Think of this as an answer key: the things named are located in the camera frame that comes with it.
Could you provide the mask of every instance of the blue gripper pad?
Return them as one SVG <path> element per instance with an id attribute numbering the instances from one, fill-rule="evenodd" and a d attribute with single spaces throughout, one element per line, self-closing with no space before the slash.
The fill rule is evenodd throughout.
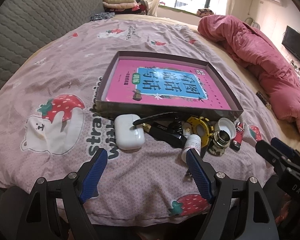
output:
<path id="1" fill-rule="evenodd" d="M 191 150 L 188 150 L 186 153 L 186 161 L 200 195 L 209 201 L 214 197 L 211 190 L 211 182 Z"/>
<path id="2" fill-rule="evenodd" d="M 288 145 L 286 145 L 284 142 L 279 140 L 277 137 L 272 138 L 270 144 L 279 152 L 286 155 L 287 158 L 292 159 L 294 157 L 294 150 Z"/>
<path id="3" fill-rule="evenodd" d="M 82 181 L 82 191 L 79 199 L 82 203 L 85 203 L 87 199 L 91 198 L 97 189 L 97 185 L 101 178 L 103 171 L 106 168 L 108 162 L 108 153 L 106 150 L 102 150 L 97 160 L 89 170 L 87 176 Z"/>

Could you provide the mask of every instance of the strawberry print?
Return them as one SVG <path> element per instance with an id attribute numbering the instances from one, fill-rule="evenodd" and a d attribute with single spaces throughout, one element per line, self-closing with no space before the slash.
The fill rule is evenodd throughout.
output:
<path id="1" fill-rule="evenodd" d="M 120 29 L 114 29 L 114 30 L 109 30 L 109 31 L 106 31 L 107 33 L 117 33 L 117 34 L 119 34 L 119 33 L 122 33 L 122 32 L 124 32 L 123 30 L 120 30 Z"/>
<path id="2" fill-rule="evenodd" d="M 193 45 L 197 40 L 195 39 L 192 39 L 192 40 L 189 40 L 188 43 L 190 43 L 191 45 Z"/>
<path id="3" fill-rule="evenodd" d="M 163 46 L 163 45 L 166 45 L 165 42 L 160 42 L 160 41 L 151 41 L 151 43 L 152 43 L 153 45 L 157 45 L 157 46 Z"/>
<path id="4" fill-rule="evenodd" d="M 169 216 L 186 216 L 204 211 L 209 206 L 207 200 L 198 194 L 189 194 L 172 202 Z"/>
<path id="5" fill-rule="evenodd" d="M 258 142 L 262 140 L 260 130 L 256 125 L 250 125 L 249 126 L 249 131 L 251 136 Z"/>
<path id="6" fill-rule="evenodd" d="M 79 107 L 84 109 L 83 102 L 75 95 L 63 94 L 56 98 L 49 99 L 45 105 L 40 105 L 37 110 L 42 113 L 43 119 L 49 119 L 53 122 L 54 117 L 60 111 L 64 112 L 62 121 L 67 121 L 72 117 L 72 109 Z"/>

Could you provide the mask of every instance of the television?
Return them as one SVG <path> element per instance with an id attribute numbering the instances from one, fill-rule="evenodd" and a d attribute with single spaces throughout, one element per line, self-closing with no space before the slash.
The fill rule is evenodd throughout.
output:
<path id="1" fill-rule="evenodd" d="M 287 26 L 282 45 L 300 61 L 300 33 Z"/>

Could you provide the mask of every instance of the yellow plastic part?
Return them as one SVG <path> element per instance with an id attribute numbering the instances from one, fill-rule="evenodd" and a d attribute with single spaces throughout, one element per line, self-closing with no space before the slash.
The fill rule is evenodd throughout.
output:
<path id="1" fill-rule="evenodd" d="M 192 125 L 193 132 L 198 135 L 197 126 L 200 125 L 205 131 L 205 134 L 201 136 L 201 148 L 207 146 L 209 138 L 213 136 L 213 126 L 208 124 L 209 119 L 200 116 L 199 118 L 191 116 L 187 122 Z"/>

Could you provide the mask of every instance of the pink bedsheet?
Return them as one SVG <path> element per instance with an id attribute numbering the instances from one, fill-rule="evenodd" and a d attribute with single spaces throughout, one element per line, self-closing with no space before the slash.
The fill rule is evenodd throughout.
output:
<path id="1" fill-rule="evenodd" d="M 276 121 L 198 38 L 186 26 L 109 19 L 86 23 L 41 50 L 0 90 L 0 187 L 16 185 L 30 192 L 37 178 L 64 178 L 101 147 L 108 152 L 108 164 L 98 184 L 99 196 L 84 204 L 93 224 L 180 223 L 209 208 L 195 182 L 185 179 L 188 167 L 181 160 L 182 149 L 145 134 L 141 149 L 120 150 L 114 122 L 92 112 L 102 76 L 120 50 L 210 62 L 244 109 L 238 121 L 246 129 L 239 152 L 227 148 L 222 157 L 206 154 L 204 161 L 233 179 L 254 176 L 263 186 L 273 167 L 256 153 L 254 129 L 270 142 L 280 136 Z M 65 219 L 62 201 L 57 204 Z"/>
<path id="2" fill-rule="evenodd" d="M 202 18 L 199 33 L 219 42 L 233 60 L 248 68 L 269 96 L 279 120 L 296 122 L 300 132 L 300 81 L 292 66 L 274 44 L 258 29 L 234 16 Z"/>

